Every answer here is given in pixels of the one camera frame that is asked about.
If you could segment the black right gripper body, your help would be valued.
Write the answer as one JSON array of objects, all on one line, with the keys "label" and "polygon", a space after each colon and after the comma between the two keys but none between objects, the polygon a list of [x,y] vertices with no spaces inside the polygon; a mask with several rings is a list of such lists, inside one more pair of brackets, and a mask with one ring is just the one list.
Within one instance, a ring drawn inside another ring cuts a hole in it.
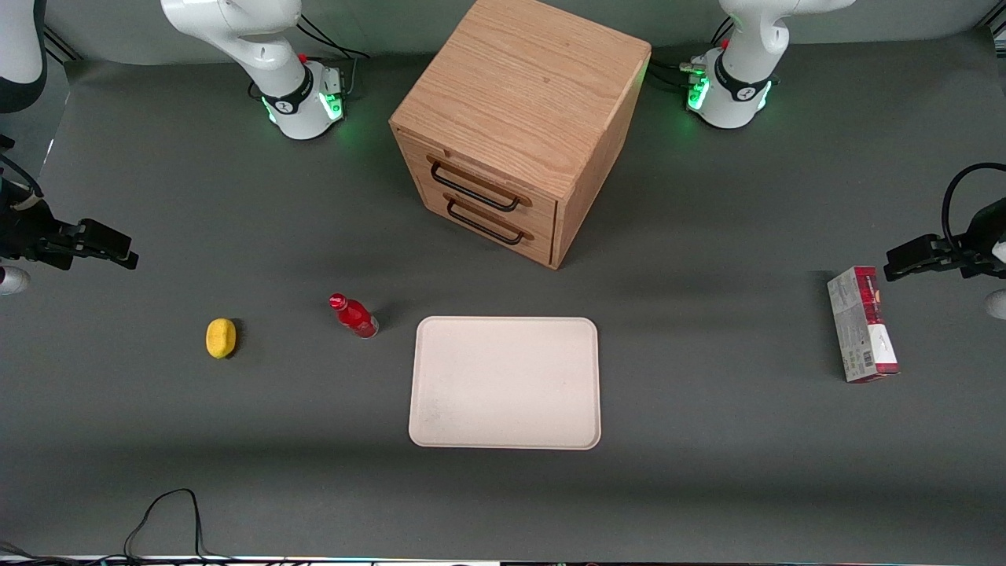
[{"label": "black right gripper body", "polygon": [[35,191],[15,182],[3,182],[1,190],[1,255],[6,260],[71,265],[76,253],[64,231],[71,228],[57,221]]}]

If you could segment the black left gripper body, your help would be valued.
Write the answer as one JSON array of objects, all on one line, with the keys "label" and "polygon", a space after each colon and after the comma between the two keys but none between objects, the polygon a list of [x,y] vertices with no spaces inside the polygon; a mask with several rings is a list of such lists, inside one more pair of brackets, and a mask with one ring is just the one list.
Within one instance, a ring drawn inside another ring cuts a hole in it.
[{"label": "black left gripper body", "polygon": [[981,208],[971,219],[970,225],[960,235],[951,230],[952,197],[945,198],[945,239],[949,245],[949,257],[962,262],[960,276],[973,278],[986,275],[1005,279],[1004,233],[1005,200]]}]

